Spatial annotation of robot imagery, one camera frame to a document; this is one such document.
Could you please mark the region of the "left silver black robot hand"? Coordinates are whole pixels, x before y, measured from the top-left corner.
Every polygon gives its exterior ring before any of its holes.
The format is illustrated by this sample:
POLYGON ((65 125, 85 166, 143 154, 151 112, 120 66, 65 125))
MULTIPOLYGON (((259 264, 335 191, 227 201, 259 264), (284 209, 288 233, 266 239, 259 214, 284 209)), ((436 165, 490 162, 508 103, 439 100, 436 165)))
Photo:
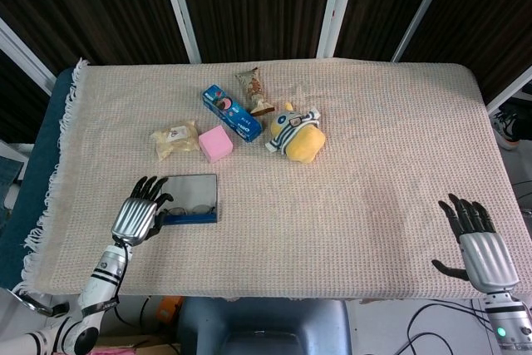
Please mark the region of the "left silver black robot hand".
POLYGON ((161 191, 168 179, 143 176, 136 182, 111 228, 116 246, 134 247, 160 232, 169 213, 164 205, 174 200, 171 194, 161 191))

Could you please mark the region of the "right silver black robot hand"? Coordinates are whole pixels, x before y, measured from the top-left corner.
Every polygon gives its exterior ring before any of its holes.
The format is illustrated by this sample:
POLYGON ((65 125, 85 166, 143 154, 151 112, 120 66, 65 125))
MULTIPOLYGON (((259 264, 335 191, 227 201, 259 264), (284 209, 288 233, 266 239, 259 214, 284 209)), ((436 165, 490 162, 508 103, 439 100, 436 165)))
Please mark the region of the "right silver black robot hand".
POLYGON ((448 198, 448 202, 440 200, 438 205, 455 236, 464 267, 450 268, 438 259, 433 259, 432 265, 447 277, 470 283, 481 293, 512 291, 520 282, 515 264, 486 208, 453 194, 448 198))

